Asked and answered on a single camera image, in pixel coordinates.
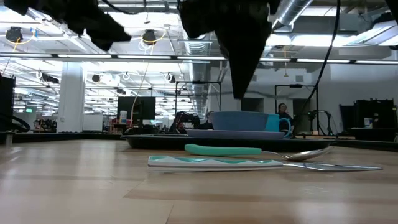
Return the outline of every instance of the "monitor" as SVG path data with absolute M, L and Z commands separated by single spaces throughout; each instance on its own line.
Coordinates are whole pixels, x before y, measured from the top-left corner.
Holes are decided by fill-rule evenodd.
M 123 96 L 118 99 L 118 119 L 120 111 L 127 111 L 127 119 L 131 117 L 131 108 L 134 96 Z M 156 110 L 156 97 L 138 97 L 134 105 L 133 119 L 154 120 Z

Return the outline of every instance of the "desk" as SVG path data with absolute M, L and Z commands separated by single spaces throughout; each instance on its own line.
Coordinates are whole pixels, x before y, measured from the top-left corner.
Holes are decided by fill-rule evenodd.
M 14 144 L 0 150 L 2 223 L 396 224 L 398 153 L 336 148 L 319 161 L 375 172 L 148 173 L 126 141 Z M 256 158 L 275 158 L 261 155 Z

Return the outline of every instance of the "person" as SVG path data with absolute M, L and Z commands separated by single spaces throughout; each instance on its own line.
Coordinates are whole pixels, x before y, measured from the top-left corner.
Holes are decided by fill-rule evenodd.
M 211 115 L 212 114 L 212 111 L 209 111 L 207 114 L 206 114 L 206 122 L 205 123 L 203 123 L 203 124 L 199 124 L 198 125 L 198 129 L 200 129 L 200 130 L 209 130 L 209 129 L 213 129 L 213 124 L 211 123 Z
M 290 124 L 292 125 L 292 130 L 293 131 L 293 119 L 292 117 L 287 113 L 287 106 L 285 103 L 280 103 L 278 105 L 278 115 L 279 115 L 279 119 L 285 118 L 285 119 L 289 119 Z M 279 123 L 279 130 L 280 131 L 287 131 L 289 130 L 289 125 L 287 124 L 286 121 L 281 121 Z

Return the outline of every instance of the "spoon handle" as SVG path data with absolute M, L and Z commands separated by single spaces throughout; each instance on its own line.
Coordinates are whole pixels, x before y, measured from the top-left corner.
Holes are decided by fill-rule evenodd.
M 198 146 L 196 144 L 185 145 L 185 150 L 193 155 L 199 156 L 243 156 L 243 155 L 260 155 L 260 148 L 250 147 L 211 147 Z

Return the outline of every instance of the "teal handle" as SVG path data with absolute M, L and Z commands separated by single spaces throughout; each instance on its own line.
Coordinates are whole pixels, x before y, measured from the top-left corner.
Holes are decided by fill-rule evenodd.
M 289 135 L 291 134 L 291 132 L 292 132 L 292 124 L 290 123 L 290 120 L 287 119 L 287 118 L 282 118 L 282 119 L 279 120 L 279 122 L 281 122 L 281 121 L 286 121 L 287 124 L 289 125 L 289 132 L 284 136 L 284 137 L 286 138 L 286 137 L 289 136 Z
M 198 146 L 196 144 L 185 145 L 185 150 L 190 154 L 200 156 L 242 156 L 260 155 L 262 150 L 248 147 L 210 147 Z

